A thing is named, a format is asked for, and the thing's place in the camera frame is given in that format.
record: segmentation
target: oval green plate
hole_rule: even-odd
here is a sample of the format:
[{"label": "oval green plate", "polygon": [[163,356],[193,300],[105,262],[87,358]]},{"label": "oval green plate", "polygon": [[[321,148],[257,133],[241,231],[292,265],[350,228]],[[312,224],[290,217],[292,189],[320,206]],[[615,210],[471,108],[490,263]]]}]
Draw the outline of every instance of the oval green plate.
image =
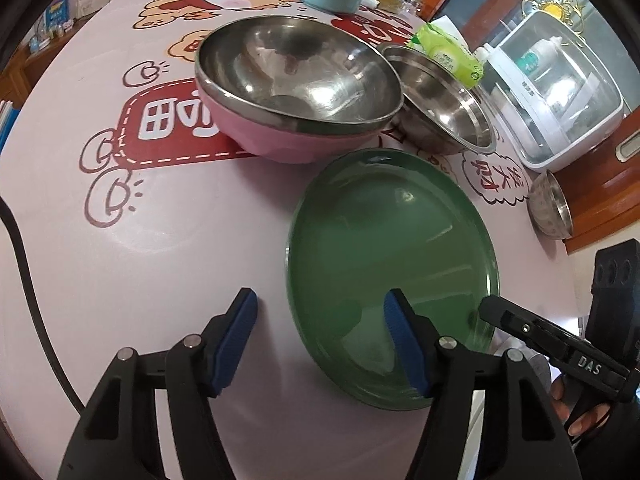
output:
[{"label": "oval green plate", "polygon": [[387,410],[430,404],[409,386],[382,303],[399,287],[442,335],[486,351],[478,305],[498,294],[491,238],[465,193],[398,150],[360,150],[309,185],[287,247],[287,290],[306,349],[341,389]]}]

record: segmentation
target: pink tablecloth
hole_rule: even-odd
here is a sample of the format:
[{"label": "pink tablecloth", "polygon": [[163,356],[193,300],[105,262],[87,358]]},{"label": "pink tablecloth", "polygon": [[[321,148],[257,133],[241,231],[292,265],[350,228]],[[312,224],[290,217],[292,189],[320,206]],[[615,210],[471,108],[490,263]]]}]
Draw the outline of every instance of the pink tablecloth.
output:
[{"label": "pink tablecloth", "polygon": [[[340,27],[371,44],[420,20],[339,17],[298,0],[113,0],[54,60],[0,161],[52,344],[86,402],[118,348],[169,348],[241,286],[262,314],[233,384],[212,408],[240,480],[404,478],[426,412],[383,412],[338,390],[292,322],[284,248],[305,186],[324,164],[249,156],[198,99],[193,56],[208,31],[262,13]],[[376,144],[417,150],[389,131]],[[428,156],[467,193],[498,257],[502,294],[566,324],[576,316],[564,246],[527,215],[529,181],[500,136],[491,156]],[[20,448],[55,478],[78,420],[46,362],[8,237],[0,236],[0,406]],[[167,476],[180,478],[166,402]]]}]

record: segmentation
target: cabinet handle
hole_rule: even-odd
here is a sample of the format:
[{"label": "cabinet handle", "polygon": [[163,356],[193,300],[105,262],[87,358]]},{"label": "cabinet handle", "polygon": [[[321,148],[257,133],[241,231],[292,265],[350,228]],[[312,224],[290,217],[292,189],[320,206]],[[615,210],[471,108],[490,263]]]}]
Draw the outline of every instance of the cabinet handle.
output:
[{"label": "cabinet handle", "polygon": [[640,130],[634,131],[616,146],[616,157],[620,162],[626,162],[640,153]]}]

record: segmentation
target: blue gripper pad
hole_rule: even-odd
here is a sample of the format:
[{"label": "blue gripper pad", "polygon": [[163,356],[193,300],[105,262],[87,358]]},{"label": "blue gripper pad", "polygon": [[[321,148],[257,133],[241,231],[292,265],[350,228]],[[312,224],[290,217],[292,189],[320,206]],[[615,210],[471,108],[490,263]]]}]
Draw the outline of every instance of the blue gripper pad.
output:
[{"label": "blue gripper pad", "polygon": [[414,387],[419,394],[427,397],[430,390],[430,383],[424,367],[424,353],[418,343],[414,330],[402,309],[401,303],[405,303],[405,308],[411,309],[402,292],[394,288],[385,295],[384,312],[386,328],[394,341],[396,353],[400,359],[402,369],[409,384]]},{"label": "blue gripper pad", "polygon": [[242,352],[258,317],[258,297],[250,288],[242,288],[226,316],[231,316],[226,330],[213,355],[211,387],[219,395],[231,384]]}]

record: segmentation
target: finger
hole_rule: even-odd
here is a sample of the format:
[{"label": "finger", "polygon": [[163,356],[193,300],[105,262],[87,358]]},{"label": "finger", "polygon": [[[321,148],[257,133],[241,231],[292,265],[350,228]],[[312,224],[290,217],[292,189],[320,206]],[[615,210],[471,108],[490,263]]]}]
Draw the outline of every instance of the finger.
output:
[{"label": "finger", "polygon": [[551,384],[549,394],[555,399],[560,400],[564,395],[564,383],[562,382],[562,376],[556,377],[556,380]]},{"label": "finger", "polygon": [[[596,423],[603,418],[609,412],[608,404],[599,404],[592,410],[589,410],[587,413],[583,414],[569,427],[569,435],[577,436],[583,434],[585,431],[591,429]],[[600,425],[603,425],[606,422],[604,419]]]},{"label": "finger", "polygon": [[569,410],[569,407],[561,400],[551,399],[551,405],[561,422],[565,422],[569,418],[569,415],[571,415],[571,410]]}]

